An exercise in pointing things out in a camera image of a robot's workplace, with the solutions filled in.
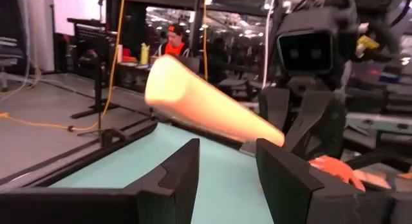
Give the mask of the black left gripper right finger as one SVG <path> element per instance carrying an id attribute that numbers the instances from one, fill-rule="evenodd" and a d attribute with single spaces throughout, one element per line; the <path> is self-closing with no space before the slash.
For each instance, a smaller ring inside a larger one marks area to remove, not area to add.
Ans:
<path id="1" fill-rule="evenodd" d="M 265 139 L 256 164 L 274 223 L 411 224 L 410 192 L 364 192 Z"/>

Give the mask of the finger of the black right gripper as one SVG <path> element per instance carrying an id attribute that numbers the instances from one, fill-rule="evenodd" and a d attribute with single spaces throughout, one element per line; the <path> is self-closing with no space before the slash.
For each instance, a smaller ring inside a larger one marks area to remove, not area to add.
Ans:
<path id="1" fill-rule="evenodd" d="M 304 160 L 321 155 L 340 158 L 345 124 L 346 106 L 334 92 L 307 91 L 283 150 Z"/>
<path id="2" fill-rule="evenodd" d="M 258 96 L 259 115 L 281 131 L 289 123 L 290 91 L 286 88 L 267 87 Z"/>

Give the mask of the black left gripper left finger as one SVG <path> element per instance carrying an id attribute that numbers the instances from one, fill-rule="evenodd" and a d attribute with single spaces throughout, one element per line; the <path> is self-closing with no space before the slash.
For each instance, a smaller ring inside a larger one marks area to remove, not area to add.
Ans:
<path id="1" fill-rule="evenodd" d="M 190 223 L 200 141 L 123 189 L 23 187 L 1 193 L 1 223 Z"/>

